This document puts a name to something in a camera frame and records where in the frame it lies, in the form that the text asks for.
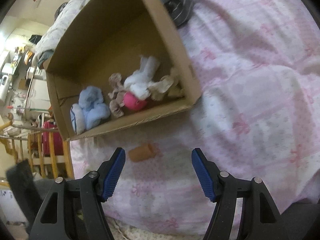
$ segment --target metal screw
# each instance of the metal screw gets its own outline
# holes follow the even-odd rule
[[[262,182],[262,179],[260,179],[259,177],[254,177],[254,181],[259,184]]]
[[[60,184],[61,182],[63,182],[63,177],[57,177],[56,183]]]
[[[89,172],[89,177],[90,178],[94,178],[95,176],[97,176],[98,175],[98,173],[96,172],[96,171],[90,171]]]
[[[226,178],[229,176],[229,173],[227,171],[221,171],[220,176]]]

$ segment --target red bag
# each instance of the red bag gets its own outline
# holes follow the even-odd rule
[[[45,129],[57,128],[57,126],[55,124],[53,124],[52,122],[49,122],[49,121],[44,122],[42,127]],[[46,157],[50,156],[49,132],[42,133],[42,144],[43,144],[43,155]],[[53,144],[54,144],[55,155],[63,155],[62,138],[61,138],[59,132],[53,133]]]

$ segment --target pink toy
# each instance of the pink toy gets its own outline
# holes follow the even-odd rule
[[[124,106],[134,111],[139,111],[147,105],[146,100],[139,100],[130,92],[124,94],[123,103]]]

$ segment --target cardboard box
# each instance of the cardboard box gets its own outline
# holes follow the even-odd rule
[[[178,68],[185,97],[151,102],[140,112],[126,110],[123,117],[110,117],[76,135],[70,109],[78,102],[81,90],[89,85],[101,88],[108,104],[108,92],[112,91],[108,78],[116,72],[123,80],[131,75],[140,67],[139,55],[154,56],[161,62],[154,81],[169,74],[173,66]],[[91,0],[44,67],[53,113],[64,140],[105,134],[187,110],[201,96],[191,61],[160,0]]]

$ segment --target pink floral bedsheet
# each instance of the pink floral bedsheet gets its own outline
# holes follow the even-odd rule
[[[204,234],[214,204],[191,150],[233,176],[259,176],[280,212],[317,201],[320,181],[320,30],[300,0],[195,0],[179,29],[203,96],[188,112],[71,143],[77,178],[116,147],[144,142],[154,159],[127,158],[107,215],[166,234]],[[235,225],[239,223],[239,209]]]

